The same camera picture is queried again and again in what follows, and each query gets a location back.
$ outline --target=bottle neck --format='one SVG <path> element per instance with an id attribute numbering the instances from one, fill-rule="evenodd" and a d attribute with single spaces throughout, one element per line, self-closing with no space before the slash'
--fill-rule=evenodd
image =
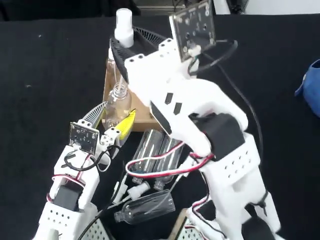
<path id="1" fill-rule="evenodd" d="M 122 211 L 117 211 L 114 213 L 114 220 L 116 223 L 122 222 L 125 220 L 125 214 Z"/>
<path id="2" fill-rule="evenodd" d="M 123 99 L 127 96 L 127 86 L 124 83 L 116 83 L 113 87 L 115 97 Z"/>

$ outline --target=clear plastic bottle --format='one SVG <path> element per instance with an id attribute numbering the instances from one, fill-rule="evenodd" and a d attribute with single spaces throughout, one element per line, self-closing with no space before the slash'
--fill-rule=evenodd
<path id="1" fill-rule="evenodd" d="M 128 224 L 139 224 L 144 221 L 174 212 L 174 200 L 168 189 L 143 196 L 135 201 L 128 201 L 114 214 L 117 223 L 125 221 Z"/>
<path id="2" fill-rule="evenodd" d="M 116 83 L 119 83 L 121 79 L 121 73 L 116 65 L 116 61 L 112 54 L 111 48 L 108 51 L 108 58 L 106 60 L 106 83 L 108 89 L 113 89 Z"/>
<path id="3" fill-rule="evenodd" d="M 165 134 L 163 132 L 154 129 L 146 130 L 143 133 L 140 144 L 136 149 L 133 159 L 141 159 L 158 155 L 159 151 L 161 150 L 161 145 L 163 143 L 164 137 Z M 139 174 L 148 174 L 153 171 L 155 163 L 155 160 L 145 160 L 137 162 L 132 166 L 132 170 Z M 143 182 L 143 179 L 134 177 L 132 181 L 135 184 L 141 184 Z"/>
<path id="4" fill-rule="evenodd" d="M 124 80 L 116 83 L 109 93 L 105 106 L 105 129 L 115 127 L 131 111 L 131 94 L 124 83 Z"/>
<path id="5" fill-rule="evenodd" d="M 165 136 L 159 154 L 167 153 L 170 149 L 174 146 L 179 144 L 181 141 L 173 139 L 169 136 Z M 180 147 L 174 151 L 174 153 L 170 154 L 169 156 L 165 157 L 164 159 L 159 159 L 156 161 L 153 172 L 162 172 L 166 170 L 173 170 L 176 169 L 178 166 L 178 162 L 181 156 L 183 148 Z M 173 180 L 174 176 L 163 176 L 158 177 L 155 179 L 155 183 L 153 188 L 155 190 L 161 191 L 164 189 L 165 185 L 170 183 Z"/>

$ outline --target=circuit board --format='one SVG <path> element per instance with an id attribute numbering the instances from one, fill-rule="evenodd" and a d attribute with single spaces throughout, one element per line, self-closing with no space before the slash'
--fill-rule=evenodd
<path id="1" fill-rule="evenodd" d="M 212 1 L 204 0 L 170 16 L 181 62 L 189 59 L 189 50 L 200 46 L 205 51 L 216 45 Z"/>
<path id="2" fill-rule="evenodd" d="M 69 145 L 81 146 L 81 150 L 91 154 L 96 154 L 99 131 L 93 128 L 81 126 L 75 122 L 70 123 Z"/>

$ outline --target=metal plate with holes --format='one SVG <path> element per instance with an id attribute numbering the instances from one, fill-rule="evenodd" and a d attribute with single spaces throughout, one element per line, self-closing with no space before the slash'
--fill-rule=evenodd
<path id="1" fill-rule="evenodd" d="M 69 145 L 77 144 L 81 150 L 91 154 L 96 154 L 99 131 L 93 128 L 81 126 L 75 122 L 70 123 Z"/>
<path id="2" fill-rule="evenodd" d="M 216 44 L 211 0 L 174 13 L 172 19 L 182 62 L 191 57 L 189 49 L 199 45 L 205 51 Z"/>
<path id="3" fill-rule="evenodd" d="M 82 240 L 110 240 L 100 219 L 98 219 L 85 233 Z"/>
<path id="4" fill-rule="evenodd" d="M 185 217 L 184 225 L 175 240 L 204 240 L 201 234 L 194 228 L 185 229 L 185 225 L 193 225 L 191 221 Z"/>

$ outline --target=plastic bottle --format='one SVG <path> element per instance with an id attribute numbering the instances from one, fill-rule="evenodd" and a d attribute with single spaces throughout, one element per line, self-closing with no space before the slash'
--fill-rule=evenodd
<path id="1" fill-rule="evenodd" d="M 109 93 L 105 106 L 105 129 L 115 127 L 130 113 L 132 98 L 124 82 L 116 83 Z"/>
<path id="2" fill-rule="evenodd" d="M 125 48 L 130 48 L 134 44 L 134 30 L 132 27 L 132 12 L 127 8 L 120 8 L 116 11 L 116 27 L 114 38 Z M 108 88 L 112 89 L 121 80 L 120 71 L 116 65 L 111 48 L 108 50 L 106 60 L 106 81 Z"/>
<path id="3" fill-rule="evenodd" d="M 116 11 L 116 28 L 114 37 L 125 48 L 134 44 L 134 30 L 132 28 L 132 12 L 127 8 L 120 8 Z M 106 105 L 104 116 L 104 128 L 107 130 L 115 127 L 124 119 L 131 110 L 131 95 L 127 90 L 127 83 L 124 81 L 116 65 L 111 48 L 108 50 L 106 61 L 106 84 L 111 90 Z"/>
<path id="4" fill-rule="evenodd" d="M 121 211 L 114 214 L 117 223 L 139 224 L 144 221 L 174 212 L 174 200 L 168 189 L 127 202 Z"/>
<path id="5" fill-rule="evenodd" d="M 169 136 L 165 136 L 159 154 L 167 153 L 170 149 L 174 146 L 179 144 L 180 141 L 173 139 Z M 165 157 L 164 159 L 159 159 L 156 161 L 153 172 L 162 172 L 166 170 L 173 170 L 176 169 L 178 166 L 178 162 L 181 156 L 183 148 L 180 147 L 175 150 L 174 153 L 170 154 L 169 156 Z M 153 188 L 155 190 L 161 191 L 164 189 L 165 185 L 170 183 L 173 180 L 174 176 L 164 176 L 158 177 L 155 179 L 155 183 Z"/>
<path id="6" fill-rule="evenodd" d="M 164 141 L 165 134 L 163 132 L 149 129 L 143 133 L 140 144 L 133 156 L 133 159 L 141 159 L 158 155 Z M 151 173 L 154 169 L 155 160 L 145 160 L 137 162 L 132 166 L 132 170 L 139 174 Z M 143 179 L 134 177 L 132 181 L 141 184 Z"/>

